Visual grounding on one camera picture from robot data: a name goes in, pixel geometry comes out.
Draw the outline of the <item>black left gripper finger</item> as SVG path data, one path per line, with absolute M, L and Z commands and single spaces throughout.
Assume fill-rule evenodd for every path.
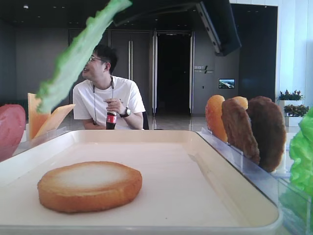
M 132 0 L 131 6 L 114 16 L 113 23 L 120 26 L 142 17 L 182 12 L 199 2 L 200 0 Z

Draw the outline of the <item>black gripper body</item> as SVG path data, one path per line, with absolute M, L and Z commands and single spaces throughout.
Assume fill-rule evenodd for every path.
M 228 0 L 200 0 L 196 9 L 217 56 L 227 56 L 241 47 Z

